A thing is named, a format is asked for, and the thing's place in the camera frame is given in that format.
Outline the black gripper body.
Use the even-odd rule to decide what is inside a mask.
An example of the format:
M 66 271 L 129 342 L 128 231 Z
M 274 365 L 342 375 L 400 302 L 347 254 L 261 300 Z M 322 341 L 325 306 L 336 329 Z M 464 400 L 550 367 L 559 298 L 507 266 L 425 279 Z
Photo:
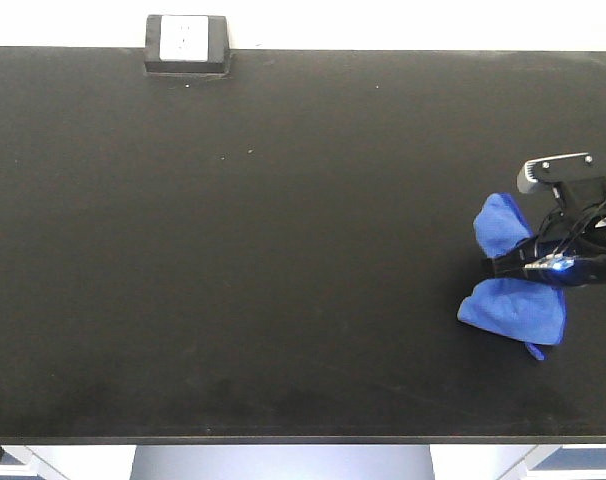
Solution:
M 505 253 L 488 254 L 483 267 L 491 278 L 512 278 L 554 287 L 606 284 L 606 219 L 591 220 L 580 232 L 559 226 L 520 240 Z

